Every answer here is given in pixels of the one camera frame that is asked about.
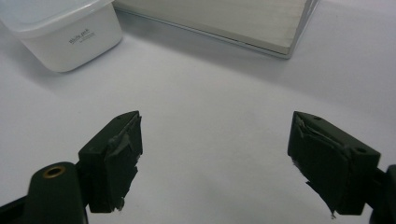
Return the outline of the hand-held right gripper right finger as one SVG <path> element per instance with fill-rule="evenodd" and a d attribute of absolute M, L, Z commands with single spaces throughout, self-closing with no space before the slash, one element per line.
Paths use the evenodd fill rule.
<path fill-rule="evenodd" d="M 295 111 L 288 155 L 333 213 L 362 213 L 379 152 L 326 119 Z"/>

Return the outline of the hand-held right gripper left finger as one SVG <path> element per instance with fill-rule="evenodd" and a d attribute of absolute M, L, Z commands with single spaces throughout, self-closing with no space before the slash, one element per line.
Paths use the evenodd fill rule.
<path fill-rule="evenodd" d="M 84 201 L 92 213 L 123 208 L 143 154 L 141 119 L 138 111 L 116 116 L 79 151 Z"/>

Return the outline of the white plastic storage box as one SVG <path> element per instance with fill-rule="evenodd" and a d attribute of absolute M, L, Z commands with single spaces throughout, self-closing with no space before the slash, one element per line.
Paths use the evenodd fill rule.
<path fill-rule="evenodd" d="M 68 72 L 116 46 L 114 0 L 0 0 L 0 22 L 49 70 Z"/>

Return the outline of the flat grey-white box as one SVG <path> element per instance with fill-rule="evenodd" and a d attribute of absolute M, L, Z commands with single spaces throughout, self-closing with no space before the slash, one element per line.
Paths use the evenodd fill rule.
<path fill-rule="evenodd" d="M 114 7 L 288 59 L 318 2 L 319 0 L 115 0 Z"/>

